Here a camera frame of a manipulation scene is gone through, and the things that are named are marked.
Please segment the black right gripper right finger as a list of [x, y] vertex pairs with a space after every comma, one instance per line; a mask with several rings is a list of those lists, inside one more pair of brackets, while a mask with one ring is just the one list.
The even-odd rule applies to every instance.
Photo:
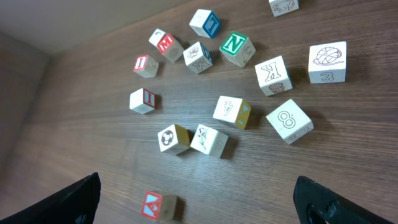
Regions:
[[306, 176], [297, 178], [293, 201], [301, 224], [393, 224]]

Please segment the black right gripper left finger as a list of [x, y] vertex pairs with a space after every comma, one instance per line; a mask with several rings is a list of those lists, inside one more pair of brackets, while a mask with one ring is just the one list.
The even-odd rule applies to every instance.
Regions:
[[97, 172], [1, 220], [1, 224], [92, 224], [100, 202]]

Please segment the red letter A block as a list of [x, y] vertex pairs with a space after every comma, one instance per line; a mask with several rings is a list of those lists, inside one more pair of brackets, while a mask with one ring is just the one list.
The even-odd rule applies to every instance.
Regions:
[[155, 221], [173, 220], [177, 199], [176, 195], [146, 191], [141, 207], [141, 215]]

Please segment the blue letter X block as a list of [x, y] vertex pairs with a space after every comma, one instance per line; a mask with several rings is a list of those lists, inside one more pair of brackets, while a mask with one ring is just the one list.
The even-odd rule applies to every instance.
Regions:
[[266, 118], [287, 144], [292, 144], [314, 128], [312, 120], [293, 99], [287, 100]]

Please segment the soccer ball picture block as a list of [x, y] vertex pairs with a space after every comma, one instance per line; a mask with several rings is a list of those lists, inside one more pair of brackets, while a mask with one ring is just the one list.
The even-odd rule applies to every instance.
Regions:
[[177, 155], [190, 148], [188, 130], [184, 127], [172, 124], [158, 134], [160, 152]]

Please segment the violin picture white block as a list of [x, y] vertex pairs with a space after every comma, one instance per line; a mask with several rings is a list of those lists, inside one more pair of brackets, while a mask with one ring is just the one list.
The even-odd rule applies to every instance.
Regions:
[[207, 156], [220, 158], [229, 136], [208, 126], [199, 124], [190, 147]]

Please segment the white red sided block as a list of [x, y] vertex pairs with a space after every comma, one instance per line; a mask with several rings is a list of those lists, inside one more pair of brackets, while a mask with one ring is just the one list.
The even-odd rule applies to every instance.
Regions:
[[156, 95], [146, 90], [145, 88], [140, 88], [135, 92], [130, 94], [129, 97], [129, 109], [140, 114], [146, 114], [155, 110], [156, 106]]

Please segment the number four yellow block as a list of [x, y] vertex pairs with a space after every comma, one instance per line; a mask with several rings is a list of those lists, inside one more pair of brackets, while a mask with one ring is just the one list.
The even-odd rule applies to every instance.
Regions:
[[239, 129], [245, 129], [251, 112], [251, 106], [242, 98], [220, 96], [213, 118]]

